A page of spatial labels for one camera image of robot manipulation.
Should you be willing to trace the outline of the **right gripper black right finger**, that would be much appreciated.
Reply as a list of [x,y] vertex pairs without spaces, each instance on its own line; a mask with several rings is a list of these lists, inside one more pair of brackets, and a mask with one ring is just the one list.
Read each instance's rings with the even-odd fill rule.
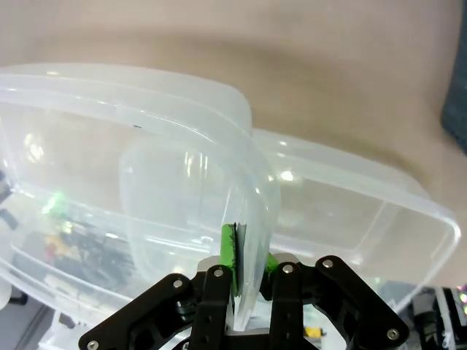
[[328,255],[313,266],[279,261],[270,254],[260,285],[272,303],[271,349],[313,349],[304,337],[304,306],[323,314],[347,349],[397,349],[409,327],[341,258]]

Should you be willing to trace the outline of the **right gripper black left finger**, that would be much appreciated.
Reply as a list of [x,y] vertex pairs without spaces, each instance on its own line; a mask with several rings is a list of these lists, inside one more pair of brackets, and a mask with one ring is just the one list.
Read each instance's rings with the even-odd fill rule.
[[220,255],[206,258],[189,279],[170,273],[126,306],[83,334],[79,349],[162,349],[190,329],[178,349],[219,349],[231,326],[239,292],[239,263],[246,225],[221,228]]

